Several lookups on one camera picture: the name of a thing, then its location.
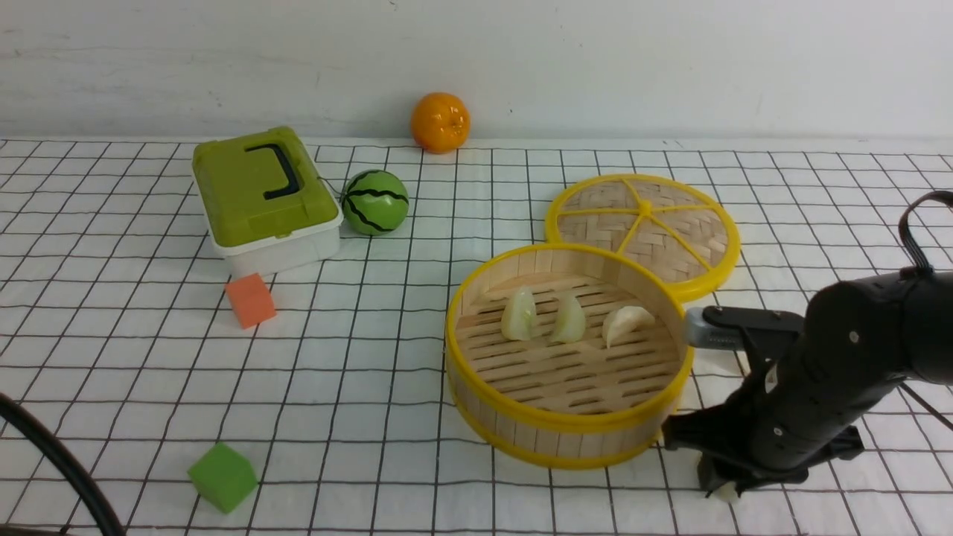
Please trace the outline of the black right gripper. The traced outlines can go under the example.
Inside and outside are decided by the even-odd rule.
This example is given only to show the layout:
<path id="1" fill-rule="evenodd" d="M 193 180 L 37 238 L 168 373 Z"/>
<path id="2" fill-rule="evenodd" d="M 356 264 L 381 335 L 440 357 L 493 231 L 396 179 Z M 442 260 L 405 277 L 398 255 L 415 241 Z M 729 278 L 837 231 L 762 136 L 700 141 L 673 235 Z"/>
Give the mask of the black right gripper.
<path id="1" fill-rule="evenodd" d="M 864 450 L 855 421 L 906 371 L 902 320 L 911 279 L 840 281 L 808 302 L 788 353 L 749 371 L 722 403 L 663 424 L 666 449 L 700 452 L 698 487 L 736 482 L 739 493 L 800 484 L 813 466 Z"/>

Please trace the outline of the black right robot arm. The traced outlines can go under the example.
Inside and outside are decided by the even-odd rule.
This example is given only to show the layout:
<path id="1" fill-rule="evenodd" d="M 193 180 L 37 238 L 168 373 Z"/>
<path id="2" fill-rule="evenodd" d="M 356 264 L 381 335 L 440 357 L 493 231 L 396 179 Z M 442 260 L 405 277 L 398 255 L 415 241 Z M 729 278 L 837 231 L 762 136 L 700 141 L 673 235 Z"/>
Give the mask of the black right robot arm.
<path id="1" fill-rule="evenodd" d="M 839 281 L 803 315 L 695 307 L 684 325 L 691 347 L 741 349 L 750 367 L 722 403 L 663 423 L 666 449 L 700 452 L 708 494 L 800 484 L 814 466 L 860 455 L 855 421 L 905 381 L 951 384 L 949 272 Z"/>

